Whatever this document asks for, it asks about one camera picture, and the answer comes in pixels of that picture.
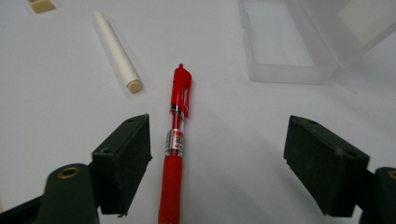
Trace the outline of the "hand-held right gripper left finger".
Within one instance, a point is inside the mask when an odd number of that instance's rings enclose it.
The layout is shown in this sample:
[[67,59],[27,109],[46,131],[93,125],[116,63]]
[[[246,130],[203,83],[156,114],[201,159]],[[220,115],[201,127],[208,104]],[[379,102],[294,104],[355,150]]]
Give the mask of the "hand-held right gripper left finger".
[[125,120],[92,153],[93,187],[104,215],[127,215],[151,159],[148,114]]

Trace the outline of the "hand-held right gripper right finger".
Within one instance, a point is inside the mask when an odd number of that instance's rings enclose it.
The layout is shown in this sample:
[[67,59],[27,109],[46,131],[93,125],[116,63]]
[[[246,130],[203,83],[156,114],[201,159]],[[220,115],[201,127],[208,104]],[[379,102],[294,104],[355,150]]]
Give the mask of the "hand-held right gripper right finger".
[[321,124],[291,116],[284,159],[323,214],[352,216],[367,154]]

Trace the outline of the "red retractable pen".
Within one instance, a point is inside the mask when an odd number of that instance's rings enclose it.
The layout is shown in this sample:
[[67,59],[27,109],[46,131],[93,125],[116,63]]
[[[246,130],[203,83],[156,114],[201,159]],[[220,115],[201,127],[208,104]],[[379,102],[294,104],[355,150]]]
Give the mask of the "red retractable pen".
[[173,77],[158,224],[179,224],[180,222],[184,122],[189,116],[191,83],[191,73],[181,63]]

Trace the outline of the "translucent plastic pencil box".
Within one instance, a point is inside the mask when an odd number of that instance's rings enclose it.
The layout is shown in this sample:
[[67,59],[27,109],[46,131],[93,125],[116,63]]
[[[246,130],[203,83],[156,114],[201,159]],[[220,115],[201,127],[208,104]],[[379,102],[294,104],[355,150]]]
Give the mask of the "translucent plastic pencil box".
[[396,32],[396,0],[238,0],[255,82],[323,84]]

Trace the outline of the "white capped pen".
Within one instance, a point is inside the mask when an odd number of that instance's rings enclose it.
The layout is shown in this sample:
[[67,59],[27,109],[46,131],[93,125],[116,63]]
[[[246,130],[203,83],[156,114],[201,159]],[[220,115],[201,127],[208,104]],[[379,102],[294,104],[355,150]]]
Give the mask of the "white capped pen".
[[101,11],[95,11],[94,21],[99,38],[106,50],[107,58],[112,63],[113,69],[118,75],[121,84],[131,93],[141,91],[142,84],[134,65],[129,59],[105,14]]

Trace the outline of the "white table sheet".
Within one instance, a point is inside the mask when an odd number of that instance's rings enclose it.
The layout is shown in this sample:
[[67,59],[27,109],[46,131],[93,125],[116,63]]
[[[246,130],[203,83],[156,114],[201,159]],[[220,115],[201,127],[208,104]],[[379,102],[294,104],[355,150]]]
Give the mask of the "white table sheet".
[[[321,123],[396,167],[396,34],[323,85],[248,78],[237,0],[0,0],[0,208],[43,192],[49,173],[90,160],[125,120],[148,114],[152,159],[125,217],[156,224],[174,70],[191,72],[184,224],[355,224],[324,216],[283,157],[290,116]],[[142,90],[129,92],[96,30],[101,11]]]

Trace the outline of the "beige eraser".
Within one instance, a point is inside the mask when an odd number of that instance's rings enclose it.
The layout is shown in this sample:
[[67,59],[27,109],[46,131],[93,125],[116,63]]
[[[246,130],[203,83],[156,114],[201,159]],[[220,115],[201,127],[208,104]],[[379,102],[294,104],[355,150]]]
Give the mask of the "beige eraser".
[[39,14],[55,9],[51,0],[27,0],[34,13]]

